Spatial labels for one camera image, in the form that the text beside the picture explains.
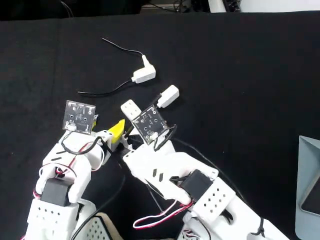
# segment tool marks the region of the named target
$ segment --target white wall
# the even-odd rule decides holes
[[[294,12],[320,10],[320,0],[242,0],[242,12]]]

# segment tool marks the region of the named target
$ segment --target red and white wire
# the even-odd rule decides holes
[[[159,217],[162,217],[164,216],[170,209],[172,209],[174,207],[174,205],[177,203],[177,200],[175,200],[173,202],[173,204],[171,204],[165,211],[163,211],[162,213],[158,214],[158,215],[150,215],[150,216],[145,216],[145,217],[142,217],[136,221],[134,221],[133,223],[133,228],[134,229],[147,229],[147,228],[152,228],[154,226],[157,226],[165,221],[167,221],[168,219],[172,218],[173,216],[181,213],[182,211],[190,208],[193,204],[193,202],[191,201],[188,205],[184,205],[183,207],[180,207],[178,208],[177,210],[173,211],[172,213],[170,213],[169,215],[167,215],[166,217],[162,218],[161,220],[159,221],[156,221],[156,222],[153,222],[153,223],[149,223],[149,224],[145,224],[145,225],[141,225],[141,226],[137,226],[138,223],[146,220],[146,219],[152,219],[152,218],[159,218]]]

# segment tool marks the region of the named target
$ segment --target red wire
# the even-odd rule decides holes
[[[176,212],[175,214],[172,214],[172,215],[169,215],[167,217],[164,217],[162,220],[158,221],[157,223],[154,223],[154,224],[148,224],[148,226],[145,226],[145,227],[140,227],[140,228],[136,228],[137,230],[141,230],[141,229],[149,229],[149,228],[153,228],[159,224],[162,224],[163,222],[171,219],[172,217],[178,215],[179,213],[183,212],[184,210],[190,208],[191,206],[193,205],[193,201],[191,201],[188,205],[183,205],[184,207],[181,208],[180,211]],[[140,222],[143,222],[145,219],[141,220],[141,221],[138,221],[136,222],[137,224],[140,223]]]

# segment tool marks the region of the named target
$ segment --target gray object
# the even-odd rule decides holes
[[[299,137],[298,174],[295,204],[295,234],[302,240],[318,240],[320,215],[301,208],[320,173],[320,141]]]

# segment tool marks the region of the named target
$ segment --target circuit board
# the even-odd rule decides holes
[[[96,106],[67,100],[62,129],[82,134],[91,134],[95,120],[95,111]]]
[[[133,119],[132,124],[148,145],[168,129],[166,121],[154,105],[148,107]]]

